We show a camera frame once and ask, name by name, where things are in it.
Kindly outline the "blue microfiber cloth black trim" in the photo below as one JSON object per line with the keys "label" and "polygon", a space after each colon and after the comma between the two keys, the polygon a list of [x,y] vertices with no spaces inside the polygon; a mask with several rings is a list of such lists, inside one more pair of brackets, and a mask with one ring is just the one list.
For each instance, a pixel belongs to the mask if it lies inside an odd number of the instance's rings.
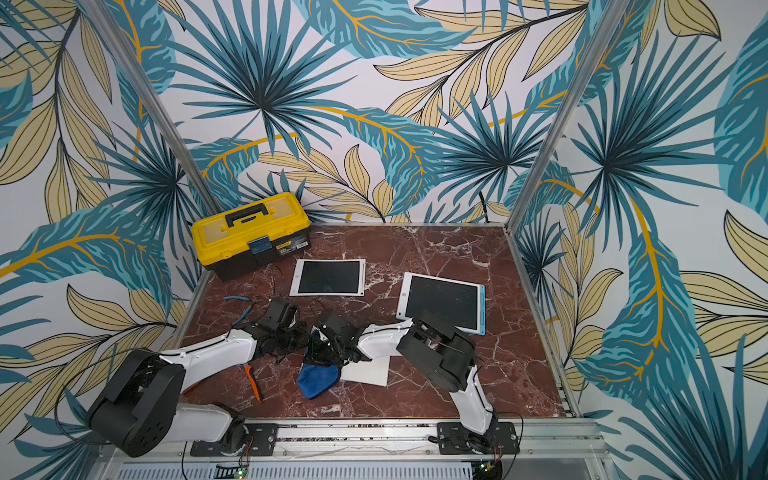
{"label": "blue microfiber cloth black trim", "polygon": [[307,399],[314,399],[333,387],[341,376],[341,367],[329,340],[318,331],[309,336],[297,385]]}

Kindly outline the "white drawing tablet front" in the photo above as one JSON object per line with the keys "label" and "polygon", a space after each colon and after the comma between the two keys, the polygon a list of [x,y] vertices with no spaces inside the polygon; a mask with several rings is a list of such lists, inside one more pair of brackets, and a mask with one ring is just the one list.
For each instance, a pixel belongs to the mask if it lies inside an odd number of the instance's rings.
{"label": "white drawing tablet front", "polygon": [[340,380],[386,387],[389,365],[389,356],[378,357],[368,362],[349,363],[341,369]]}

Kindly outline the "white drawing tablet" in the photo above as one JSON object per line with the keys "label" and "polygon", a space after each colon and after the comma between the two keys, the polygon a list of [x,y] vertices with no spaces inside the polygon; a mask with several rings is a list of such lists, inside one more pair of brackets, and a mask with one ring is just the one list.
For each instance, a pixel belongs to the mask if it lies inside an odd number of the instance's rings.
{"label": "white drawing tablet", "polygon": [[290,295],[363,296],[365,267],[364,259],[299,259],[292,277]]}
{"label": "white drawing tablet", "polygon": [[386,387],[389,365],[389,356],[378,357],[368,362],[349,363],[341,369],[340,380]]}

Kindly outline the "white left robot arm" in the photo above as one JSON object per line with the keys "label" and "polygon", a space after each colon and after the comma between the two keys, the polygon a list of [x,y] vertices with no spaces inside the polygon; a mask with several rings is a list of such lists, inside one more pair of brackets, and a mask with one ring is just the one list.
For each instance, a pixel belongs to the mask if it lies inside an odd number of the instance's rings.
{"label": "white left robot arm", "polygon": [[132,458],[168,442],[204,442],[240,455],[251,443],[243,417],[225,406],[183,403],[182,393],[221,371],[307,343],[297,306],[273,299],[260,317],[217,337],[162,352],[133,350],[89,408],[86,425]]}

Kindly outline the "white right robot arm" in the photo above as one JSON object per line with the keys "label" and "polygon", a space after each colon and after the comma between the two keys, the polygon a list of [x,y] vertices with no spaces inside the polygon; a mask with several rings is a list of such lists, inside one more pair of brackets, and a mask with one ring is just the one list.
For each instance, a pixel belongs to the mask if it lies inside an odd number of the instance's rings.
{"label": "white right robot arm", "polygon": [[440,422],[429,441],[442,455],[516,455],[520,436],[499,420],[480,382],[475,342],[450,323],[436,319],[404,320],[388,325],[355,326],[327,310],[316,320],[304,362],[342,367],[401,356],[432,385],[449,393],[457,422]]}

